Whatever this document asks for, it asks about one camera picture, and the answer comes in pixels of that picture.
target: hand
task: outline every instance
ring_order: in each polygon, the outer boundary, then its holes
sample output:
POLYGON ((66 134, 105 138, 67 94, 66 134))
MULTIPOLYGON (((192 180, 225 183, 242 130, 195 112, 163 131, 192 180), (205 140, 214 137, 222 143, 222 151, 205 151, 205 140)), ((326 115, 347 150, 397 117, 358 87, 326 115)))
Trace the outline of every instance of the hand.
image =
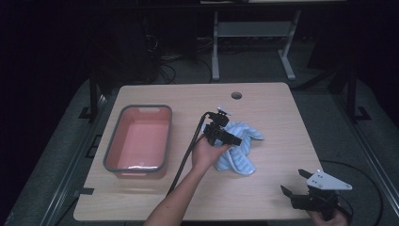
POLYGON ((193 169, 205 172, 217 161, 219 156, 230 148, 230 146, 231 145, 227 144, 220 147, 212 146, 202 135, 199 137, 192 152, 193 169))
POLYGON ((333 219, 324 221, 322 215, 317 212, 307 211, 316 226, 347 226, 347 219, 341 211, 334 212, 333 219))

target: floor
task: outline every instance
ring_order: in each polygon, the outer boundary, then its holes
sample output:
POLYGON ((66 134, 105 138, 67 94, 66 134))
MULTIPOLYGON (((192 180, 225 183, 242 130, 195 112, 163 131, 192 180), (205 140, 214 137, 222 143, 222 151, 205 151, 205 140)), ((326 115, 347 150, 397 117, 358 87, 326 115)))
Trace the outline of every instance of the floor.
MULTIPOLYGON (((218 83, 283 82, 294 88, 323 72, 307 68, 313 47, 311 40, 293 43, 289 59, 296 75, 295 81, 287 79, 279 61, 277 51, 284 40, 261 40, 261 47, 249 42, 243 45, 242 42, 231 44, 229 41, 235 40, 226 40, 224 45, 221 43, 221 78, 218 83)), ((162 67, 163 71, 159 73, 154 84, 169 83, 165 86, 173 86, 210 81, 209 49, 205 48, 205 51, 200 52, 199 60, 180 58, 174 54, 169 54, 166 59, 172 57, 177 59, 165 61, 167 66, 162 67)), ((375 225, 377 220, 380 220, 379 225, 398 225, 397 127, 378 105, 371 90, 361 81, 358 81, 357 106, 363 106, 371 119, 354 124, 344 112, 346 91, 331 94, 327 90, 330 81, 331 78, 328 78, 309 89, 292 91, 323 168, 354 187, 353 191, 343 193, 354 209, 353 225, 375 225)), ((115 89, 111 95, 100 99, 99 115, 93 123, 88 123, 88 119, 79 119, 82 109, 89 106, 88 82, 76 92, 40 162, 15 203, 7 226, 142 225, 142 222, 124 221, 79 222, 72 216, 78 196, 76 191, 83 187, 92 161, 90 155, 95 153, 95 149, 90 147, 101 139, 117 95, 118 90, 115 89)), ((313 225, 308 219, 218 222, 217 225, 266 223, 270 226, 313 225)), ((201 225, 214 224, 202 222, 201 225)))

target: dark background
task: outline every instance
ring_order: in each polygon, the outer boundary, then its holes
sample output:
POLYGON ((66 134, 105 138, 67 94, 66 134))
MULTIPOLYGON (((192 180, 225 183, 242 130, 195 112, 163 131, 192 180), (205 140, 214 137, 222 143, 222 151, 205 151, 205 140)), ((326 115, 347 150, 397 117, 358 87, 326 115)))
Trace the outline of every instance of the dark background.
MULTIPOLYGON (((165 44, 195 57, 195 37, 212 32, 211 12, 157 11, 152 25, 143 27, 141 13, 115 16, 92 6, 99 2, 0 2, 1 222, 84 81, 95 74, 105 94, 123 84, 150 84, 157 64, 146 51, 144 33, 150 29, 165 44)), ((304 10, 295 38, 317 39, 310 67, 328 70, 350 62, 399 125, 397 9, 394 3, 371 1, 339 13, 304 10)))

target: pink container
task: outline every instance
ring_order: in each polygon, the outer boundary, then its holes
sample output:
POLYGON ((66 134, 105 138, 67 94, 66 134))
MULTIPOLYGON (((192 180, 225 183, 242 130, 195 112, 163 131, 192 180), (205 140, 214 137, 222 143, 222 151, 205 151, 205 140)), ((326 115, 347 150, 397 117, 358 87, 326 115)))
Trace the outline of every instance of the pink container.
POLYGON ((120 112, 104 167, 120 178, 159 179, 167 170, 172 110, 167 105, 128 105, 120 112))

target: human arm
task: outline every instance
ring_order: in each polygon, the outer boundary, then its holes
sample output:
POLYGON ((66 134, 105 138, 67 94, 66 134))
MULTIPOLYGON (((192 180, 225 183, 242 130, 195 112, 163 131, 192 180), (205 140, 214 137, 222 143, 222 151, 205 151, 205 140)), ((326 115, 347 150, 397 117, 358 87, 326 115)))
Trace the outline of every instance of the human arm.
POLYGON ((333 218, 329 221, 324 221, 321 214, 313 211, 307 211, 316 226, 347 226, 347 219, 345 215, 336 210, 333 213, 333 218))
POLYGON ((200 137, 192 152, 192 169, 176 188, 155 207, 144 225, 180 225, 200 180, 229 147, 228 145, 214 147, 206 139, 200 137))

